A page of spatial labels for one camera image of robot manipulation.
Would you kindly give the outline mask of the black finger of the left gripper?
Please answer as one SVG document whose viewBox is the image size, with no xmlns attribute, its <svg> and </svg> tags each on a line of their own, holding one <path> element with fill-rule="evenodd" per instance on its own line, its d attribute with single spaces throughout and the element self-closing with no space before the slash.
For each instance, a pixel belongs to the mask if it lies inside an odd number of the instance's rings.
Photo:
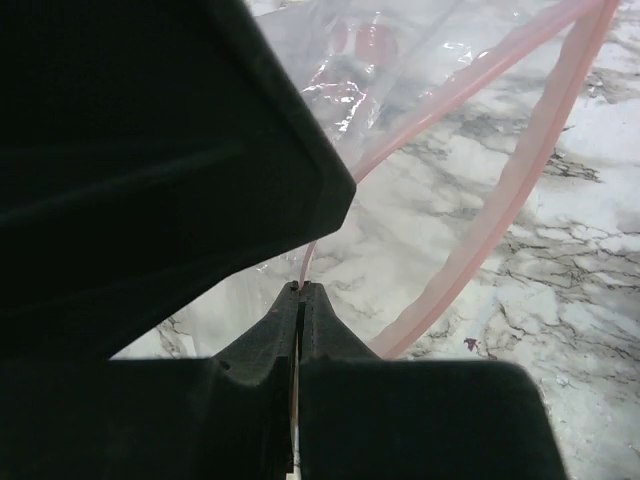
<svg viewBox="0 0 640 480">
<path fill-rule="evenodd" d="M 106 359 L 354 194 L 242 2 L 2 3 L 3 358 Z"/>
</svg>

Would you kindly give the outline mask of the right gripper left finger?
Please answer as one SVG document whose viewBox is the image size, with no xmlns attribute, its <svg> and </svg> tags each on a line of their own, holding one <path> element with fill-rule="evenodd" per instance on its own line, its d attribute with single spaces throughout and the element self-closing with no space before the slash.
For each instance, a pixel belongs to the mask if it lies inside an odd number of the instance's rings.
<svg viewBox="0 0 640 480">
<path fill-rule="evenodd" d="M 297 283 L 210 358 L 6 361 L 5 479 L 282 479 Z"/>
</svg>

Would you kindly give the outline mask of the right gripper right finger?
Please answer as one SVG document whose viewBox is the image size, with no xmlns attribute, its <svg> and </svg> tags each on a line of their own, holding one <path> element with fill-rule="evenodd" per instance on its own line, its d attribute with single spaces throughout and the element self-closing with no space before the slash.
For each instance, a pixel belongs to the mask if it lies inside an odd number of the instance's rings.
<svg viewBox="0 0 640 480">
<path fill-rule="evenodd" d="M 300 291 L 299 454 L 305 479 L 562 479 L 539 391 L 497 360 L 384 360 Z"/>
</svg>

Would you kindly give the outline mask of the clear pink zip bag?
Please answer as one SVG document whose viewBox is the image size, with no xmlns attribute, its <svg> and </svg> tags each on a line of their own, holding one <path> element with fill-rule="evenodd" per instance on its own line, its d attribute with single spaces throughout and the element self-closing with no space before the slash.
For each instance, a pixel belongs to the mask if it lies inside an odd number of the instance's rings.
<svg viewBox="0 0 640 480">
<path fill-rule="evenodd" d="M 562 36 L 394 152 L 360 184 L 308 276 L 362 338 L 464 237 L 530 124 Z M 402 353 L 533 377 L 573 479 L 635 479 L 639 385 L 639 5 L 615 11 L 545 168 L 474 277 Z"/>
</svg>

